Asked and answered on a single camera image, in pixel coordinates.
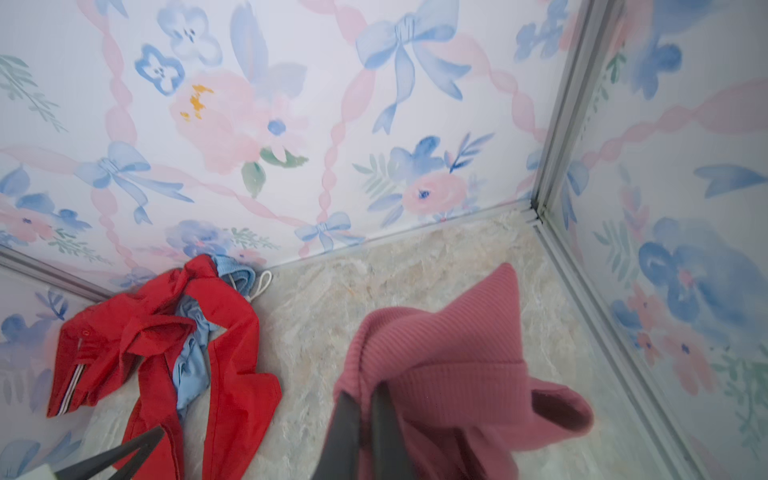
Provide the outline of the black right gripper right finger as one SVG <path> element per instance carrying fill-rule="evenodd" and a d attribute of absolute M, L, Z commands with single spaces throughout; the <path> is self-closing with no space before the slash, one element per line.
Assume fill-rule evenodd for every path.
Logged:
<path fill-rule="evenodd" d="M 397 412 L 385 383 L 372 396 L 369 417 L 358 402 L 342 392 L 331 417 L 313 480 L 414 478 Z"/>

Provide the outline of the pink ribbed knit cloth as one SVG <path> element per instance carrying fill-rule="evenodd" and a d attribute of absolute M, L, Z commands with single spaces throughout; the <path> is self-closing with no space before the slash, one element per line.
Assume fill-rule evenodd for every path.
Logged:
<path fill-rule="evenodd" d="M 334 392 L 368 418 L 381 383 L 421 479 L 515 479 L 515 453 L 585 436 L 594 424 L 579 393 L 530 374 L 518 279 L 506 263 L 438 312 L 368 314 Z"/>

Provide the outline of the light blue cloth with drawstring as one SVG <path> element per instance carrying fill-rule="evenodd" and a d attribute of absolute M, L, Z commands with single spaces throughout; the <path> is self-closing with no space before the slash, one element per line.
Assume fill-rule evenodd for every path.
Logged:
<path fill-rule="evenodd" d="M 213 255 L 212 259 L 219 277 L 249 303 L 262 295 L 272 283 L 273 274 L 269 270 L 255 270 L 225 255 Z M 176 410 L 179 417 L 184 419 L 189 405 L 210 386 L 205 354 L 209 337 L 219 326 L 207 320 L 199 302 L 188 295 L 179 300 L 175 313 L 193 320 L 196 325 L 195 330 L 186 338 L 172 370 L 172 381 L 177 392 Z"/>

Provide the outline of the red cloth garment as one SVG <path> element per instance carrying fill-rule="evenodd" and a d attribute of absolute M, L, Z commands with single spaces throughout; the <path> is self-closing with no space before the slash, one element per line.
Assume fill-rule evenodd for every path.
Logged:
<path fill-rule="evenodd" d="M 57 341 L 46 415 L 95 406 L 136 374 L 139 398 L 124 437 L 131 440 L 155 427 L 164 432 L 136 476 L 183 478 L 184 435 L 172 369 L 197 328 L 178 311 L 185 297 L 197 301 L 204 318 L 224 330 L 207 349 L 211 386 L 202 476 L 240 479 L 264 440 L 282 390 L 275 375 L 257 370 L 258 316 L 207 254 L 66 321 Z"/>

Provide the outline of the aluminium corner frame post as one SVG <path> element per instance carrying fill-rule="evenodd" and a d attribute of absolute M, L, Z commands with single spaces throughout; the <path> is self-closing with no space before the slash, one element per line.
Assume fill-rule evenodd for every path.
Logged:
<path fill-rule="evenodd" d="M 571 151 L 586 118 L 589 99 L 599 76 L 625 3 L 585 1 L 579 11 L 574 43 L 561 79 L 541 163 L 531 190 L 531 209 L 546 216 L 566 176 Z"/>

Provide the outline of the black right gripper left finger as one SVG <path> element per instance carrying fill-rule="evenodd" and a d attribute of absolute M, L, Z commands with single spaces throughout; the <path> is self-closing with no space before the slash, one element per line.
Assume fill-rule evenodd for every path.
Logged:
<path fill-rule="evenodd" d="M 160 426 L 155 427 L 109 451 L 59 470 L 53 476 L 57 480 L 88 480 L 108 467 L 124 461 L 110 479 L 132 479 L 164 437 L 165 430 Z"/>

